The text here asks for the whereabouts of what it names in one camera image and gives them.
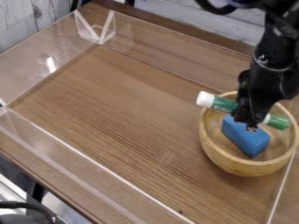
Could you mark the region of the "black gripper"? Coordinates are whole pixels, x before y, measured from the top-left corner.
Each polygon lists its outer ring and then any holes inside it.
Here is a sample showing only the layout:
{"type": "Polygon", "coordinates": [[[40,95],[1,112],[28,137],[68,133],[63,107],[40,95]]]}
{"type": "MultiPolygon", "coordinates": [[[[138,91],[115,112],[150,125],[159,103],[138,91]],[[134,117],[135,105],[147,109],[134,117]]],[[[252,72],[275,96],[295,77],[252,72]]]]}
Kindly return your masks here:
{"type": "Polygon", "coordinates": [[[238,77],[238,106],[234,121],[246,124],[246,131],[256,132],[260,123],[267,124],[275,104],[299,95],[299,67],[295,59],[274,60],[266,54],[254,54],[248,70],[238,77]]]}

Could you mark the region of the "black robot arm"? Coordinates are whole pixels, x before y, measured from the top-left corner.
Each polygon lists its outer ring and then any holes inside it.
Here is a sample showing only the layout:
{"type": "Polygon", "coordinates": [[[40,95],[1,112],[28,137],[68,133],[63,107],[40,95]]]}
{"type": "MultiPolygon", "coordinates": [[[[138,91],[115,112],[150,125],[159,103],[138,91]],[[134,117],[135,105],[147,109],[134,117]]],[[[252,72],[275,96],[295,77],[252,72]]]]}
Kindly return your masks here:
{"type": "Polygon", "coordinates": [[[248,70],[238,77],[236,122],[255,131],[274,105],[299,95],[299,0],[227,0],[266,13],[248,70]]]}

